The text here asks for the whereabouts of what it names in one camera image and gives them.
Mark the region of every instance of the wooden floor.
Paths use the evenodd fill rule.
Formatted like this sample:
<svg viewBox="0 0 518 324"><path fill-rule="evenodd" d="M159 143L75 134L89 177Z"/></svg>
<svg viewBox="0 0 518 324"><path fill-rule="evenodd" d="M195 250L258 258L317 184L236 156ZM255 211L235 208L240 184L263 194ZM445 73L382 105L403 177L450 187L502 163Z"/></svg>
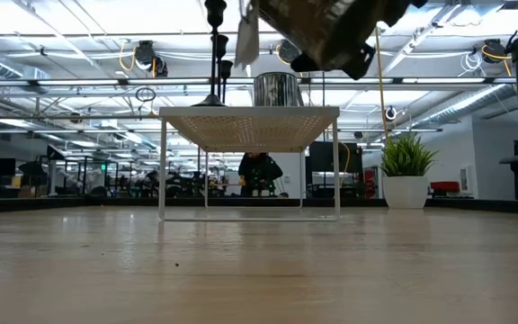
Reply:
<svg viewBox="0 0 518 324"><path fill-rule="evenodd" d="M164 225L147 207L0 214L7 323L514 324L518 215L343 209L336 223Z"/></svg>

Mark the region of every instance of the metal frame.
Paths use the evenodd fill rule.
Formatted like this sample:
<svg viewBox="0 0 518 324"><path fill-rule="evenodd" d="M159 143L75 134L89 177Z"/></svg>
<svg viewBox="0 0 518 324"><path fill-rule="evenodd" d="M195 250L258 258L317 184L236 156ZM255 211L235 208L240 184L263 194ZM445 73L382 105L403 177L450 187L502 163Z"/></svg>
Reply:
<svg viewBox="0 0 518 324"><path fill-rule="evenodd" d="M340 178L339 178L339 141L338 141L338 126L337 118L339 113L330 107L292 107L293 109L282 109L289 107L261 107L261 109L248 109L254 107L246 107L247 109L241 109L236 107L166 107L160 110L161 117L161 154L159 155L159 165L161 166L161 175L165 173L166 164L166 147L167 147L167 120L166 116L224 116L224 115L236 115L236 116L266 116L266 115L301 115L301 114L324 114L333 116L333 165L334 165L334 179L335 179L335 216L334 218L288 218L288 219L272 219L272 218L166 218L165 216L165 181L160 176L159 180L159 202L158 202L158 213L161 221L274 221L274 222L297 222L297 221L312 221L312 222L329 222L337 221L341 216L341 194L340 194ZM304 149L299 150L299 158L302 158ZM209 151L205 149L205 208L209 209L209 178L207 177L207 170L209 170ZM298 207L291 207L293 209L302 208L303 206L303 163L304 159L300 160L300 173L299 173L299 185L300 188L300 205ZM272 207L255 207L256 209L271 209Z"/></svg>

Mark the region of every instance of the person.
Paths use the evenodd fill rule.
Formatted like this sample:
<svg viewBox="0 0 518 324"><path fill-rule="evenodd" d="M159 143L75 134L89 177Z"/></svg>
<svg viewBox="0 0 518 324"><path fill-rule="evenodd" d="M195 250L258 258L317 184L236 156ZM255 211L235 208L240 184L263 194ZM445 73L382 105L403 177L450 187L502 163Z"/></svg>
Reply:
<svg viewBox="0 0 518 324"><path fill-rule="evenodd" d="M254 190L261 194L264 189L269 190L270 195L274 195L273 181L283 176L281 168L267 153L254 152L243 155L238 173L241 195L246 197L252 197Z"/></svg>

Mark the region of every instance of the ceiling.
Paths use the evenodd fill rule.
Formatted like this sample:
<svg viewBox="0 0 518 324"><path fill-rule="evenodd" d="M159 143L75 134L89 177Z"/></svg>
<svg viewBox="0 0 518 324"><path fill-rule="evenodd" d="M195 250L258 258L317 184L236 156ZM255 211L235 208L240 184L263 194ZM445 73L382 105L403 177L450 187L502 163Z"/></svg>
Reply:
<svg viewBox="0 0 518 324"><path fill-rule="evenodd" d="M31 5L35 17L17 4L19 0L0 0L0 62L22 69L35 67L49 75L50 79L63 78L150 78L151 75L135 67L125 71L120 64L131 64L132 47L139 41L151 40L154 49L166 62L169 77L208 77L210 74L210 27L206 21L203 0L35 0ZM237 44L237 26L240 21L239 1L226 0L228 7L219 32L229 37L227 59L234 57ZM439 28L430 30L432 19L444 10L445 1L431 1L422 9L410 7L406 15L393 27L380 23L380 47L383 67L393 64L385 77L507 77L504 64L480 65L469 61L474 68L466 66L468 54L479 51L487 39L499 39L506 44L511 35L518 31L518 9L504 9L505 1L471 1L473 5L460 6L453 11ZM283 37L268 24L260 21L260 56L248 69L234 68L233 77L256 77L265 72L294 73L277 56L276 48ZM411 50L400 57L397 54L409 42ZM371 35L368 43L375 45ZM371 64L366 77L378 73L377 60ZM320 77L313 73L304 77ZM327 72L326 77L346 77L343 72ZM155 109L161 106L188 106L204 99L209 92L207 85L176 85L160 87L165 95L154 101ZM227 104L252 105L249 90L251 86L231 86L228 89ZM49 106L47 113L65 114L81 112L89 114L136 113L141 103L133 95L105 97L100 93L114 91L113 87L66 88L73 95L44 97L41 106ZM77 95L89 90L86 97ZM409 116L418 116L429 107L458 94L460 91L446 89L430 91L417 87L416 90L401 88L385 92L385 104L392 105ZM5 97L5 94L22 94ZM36 95L15 88L0 88L0 97L24 107L13 113L29 115L35 112ZM323 104L323 91L303 88L303 101L314 105ZM339 123L352 127L375 127L381 121L380 94L377 87L352 89L349 86L328 87L325 105L342 108ZM143 111L151 109L148 104ZM75 125L69 121L56 121L53 127L76 129L92 127L89 124ZM159 129L156 121L118 121L122 129ZM143 135L146 140L158 145L158 135ZM113 144L105 139L102 144Z"/></svg>

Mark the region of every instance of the white table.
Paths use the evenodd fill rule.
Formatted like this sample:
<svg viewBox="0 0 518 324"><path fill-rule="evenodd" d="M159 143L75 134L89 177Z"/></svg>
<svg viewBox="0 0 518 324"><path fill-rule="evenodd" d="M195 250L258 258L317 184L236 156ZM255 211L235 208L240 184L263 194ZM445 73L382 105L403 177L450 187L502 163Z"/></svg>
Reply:
<svg viewBox="0 0 518 324"><path fill-rule="evenodd" d="M205 170L209 152L298 153L301 160L300 203L303 204L303 155L305 149L333 124L333 166L335 173L335 217L333 219L292 219L293 221L336 221L341 213L337 118L339 107L163 107L161 117L160 165L165 172L167 126L169 122L186 139L205 151ZM209 208L209 178L205 176L205 207ZM159 182L159 218L165 218L165 182ZM189 219L188 221L233 221ZM291 221L245 218L236 221Z"/></svg>

